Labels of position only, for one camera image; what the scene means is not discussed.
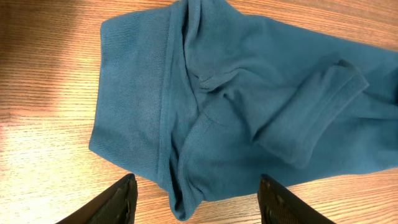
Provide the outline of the blue polo shirt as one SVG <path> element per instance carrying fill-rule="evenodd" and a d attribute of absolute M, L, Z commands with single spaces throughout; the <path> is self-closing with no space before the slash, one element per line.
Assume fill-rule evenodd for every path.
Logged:
<path fill-rule="evenodd" d="M 90 150 L 164 189 L 175 217 L 397 166 L 397 53 L 176 1 L 101 25 Z"/>

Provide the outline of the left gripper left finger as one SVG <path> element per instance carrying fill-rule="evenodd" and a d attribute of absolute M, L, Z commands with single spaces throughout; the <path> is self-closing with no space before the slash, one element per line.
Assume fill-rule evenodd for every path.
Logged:
<path fill-rule="evenodd" d="M 58 224 L 133 224 L 137 197 L 135 175 L 127 174 Z"/>

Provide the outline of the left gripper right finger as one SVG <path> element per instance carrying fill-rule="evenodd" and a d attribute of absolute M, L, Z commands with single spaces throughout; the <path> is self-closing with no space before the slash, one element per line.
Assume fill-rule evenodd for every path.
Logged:
<path fill-rule="evenodd" d="M 261 175 L 257 199 L 262 224 L 334 224 L 266 174 Z"/>

